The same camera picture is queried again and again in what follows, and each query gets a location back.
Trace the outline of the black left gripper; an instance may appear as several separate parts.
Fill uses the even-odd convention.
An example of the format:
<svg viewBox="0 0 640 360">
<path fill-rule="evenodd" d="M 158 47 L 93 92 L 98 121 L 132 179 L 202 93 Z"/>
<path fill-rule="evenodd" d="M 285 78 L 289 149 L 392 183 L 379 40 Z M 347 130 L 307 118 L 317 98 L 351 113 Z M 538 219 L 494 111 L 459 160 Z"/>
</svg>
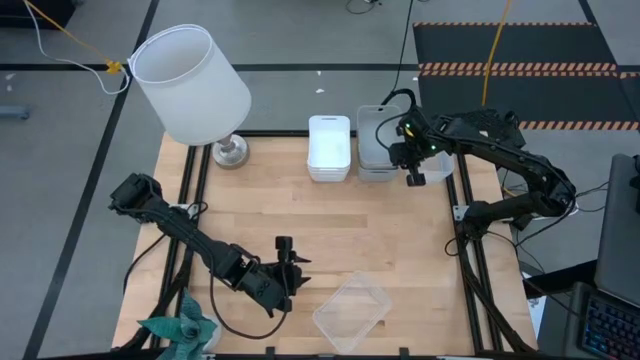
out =
<svg viewBox="0 0 640 360">
<path fill-rule="evenodd" d="M 298 263 L 311 263 L 297 255 L 293 249 L 293 238 L 277 236 L 275 249 L 277 261 L 262 263 L 257 256 L 235 245 L 234 248 L 247 261 L 242 261 L 238 267 L 237 277 L 234 279 L 234 289 L 245 292 L 267 313 L 275 310 L 289 312 L 292 310 L 291 296 L 295 296 L 297 289 L 310 280 L 302 275 Z"/>
</svg>

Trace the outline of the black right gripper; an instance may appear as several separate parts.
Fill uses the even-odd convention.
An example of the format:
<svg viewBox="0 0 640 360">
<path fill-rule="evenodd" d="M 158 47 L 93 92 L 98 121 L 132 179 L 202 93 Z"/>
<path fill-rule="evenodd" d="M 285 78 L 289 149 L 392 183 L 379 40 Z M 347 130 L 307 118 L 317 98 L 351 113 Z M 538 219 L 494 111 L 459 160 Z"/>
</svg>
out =
<svg viewBox="0 0 640 360">
<path fill-rule="evenodd" d="M 407 171 L 406 183 L 409 187 L 425 186 L 426 176 L 420 172 L 420 164 L 438 153 L 436 136 L 431 126 L 421 115 L 405 115 L 396 126 L 401 142 L 389 146 L 391 163 Z"/>
</svg>

